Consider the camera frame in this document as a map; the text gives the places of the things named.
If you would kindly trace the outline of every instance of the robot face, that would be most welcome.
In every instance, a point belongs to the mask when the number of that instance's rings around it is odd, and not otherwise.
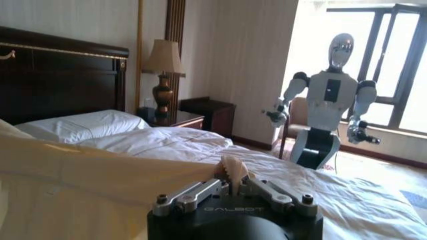
[[[341,71],[353,51],[355,40],[348,33],[336,35],[328,46],[328,66]]]

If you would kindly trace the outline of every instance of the window frame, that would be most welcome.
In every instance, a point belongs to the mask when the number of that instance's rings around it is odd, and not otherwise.
[[[418,72],[419,64],[422,61],[423,53],[427,51],[426,48],[426,43],[427,43],[427,7],[416,7],[416,6],[408,6],[408,5],[402,5],[396,4],[394,7],[372,7],[372,8],[328,8],[325,10],[329,13],[343,13],[343,12],[371,12],[373,13],[373,20],[371,24],[371,29],[369,29],[369,34],[367,38],[367,44],[365,44],[365,49],[364,49],[364,54],[363,54],[363,59],[361,59],[361,64],[360,64],[360,69],[359,69],[359,74],[356,80],[360,82],[367,79],[367,74],[368,74],[368,67],[371,64],[372,60],[372,53],[373,53],[373,48],[379,36],[379,30],[381,26],[381,21],[383,21],[383,16],[384,14],[391,14],[390,16],[390,22],[387,26],[387,32],[383,40],[383,45],[381,45],[381,54],[380,58],[376,63],[376,68],[373,72],[373,80],[377,82],[379,80],[379,75],[380,75],[380,70],[381,70],[381,64],[383,64],[383,59],[384,59],[384,53],[387,51],[388,47],[388,41],[394,29],[394,24],[395,24],[395,19],[396,15],[399,13],[415,13],[419,14],[419,19],[406,55],[406,60],[400,72],[400,76],[398,79],[398,84],[395,87],[394,91],[394,96],[387,97],[387,96],[377,96],[375,103],[379,104],[386,104],[386,105],[392,105],[392,113],[388,121],[388,125],[380,125],[380,124],[373,124],[369,123],[369,126],[381,128],[381,129],[388,129],[388,130],[395,130],[399,132],[407,132],[418,135],[427,136],[427,132],[422,131],[414,131],[408,129],[399,128],[410,94],[411,94],[411,89],[414,85],[414,79],[415,75]],[[349,121],[349,116],[353,114],[353,104],[351,105],[347,113],[347,117],[343,118],[343,121]]]

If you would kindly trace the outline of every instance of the cable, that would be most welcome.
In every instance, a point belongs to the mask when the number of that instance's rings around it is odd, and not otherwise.
[[[340,138],[340,126],[337,126],[336,128],[336,133],[337,133],[337,138]],[[339,174],[339,171],[336,169],[336,156],[339,155],[339,151],[335,153],[335,161],[333,161],[333,164],[335,164],[335,174],[337,175]]]

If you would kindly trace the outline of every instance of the wooden chair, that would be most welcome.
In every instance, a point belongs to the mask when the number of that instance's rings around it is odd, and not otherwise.
[[[283,159],[283,151],[287,138],[296,139],[300,130],[309,129],[307,126],[308,105],[304,97],[296,97],[288,106],[288,118],[283,126],[279,159]]]

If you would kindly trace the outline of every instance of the wooden nightstand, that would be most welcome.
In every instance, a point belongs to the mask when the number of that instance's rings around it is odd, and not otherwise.
[[[136,115],[143,118],[152,127],[203,128],[204,116],[185,111],[176,111],[176,114],[169,114],[168,117],[156,117],[153,112],[151,112],[151,114],[143,114],[139,112]]]
[[[180,101],[179,110],[204,116],[203,130],[232,137],[236,105],[211,100],[208,96]]]

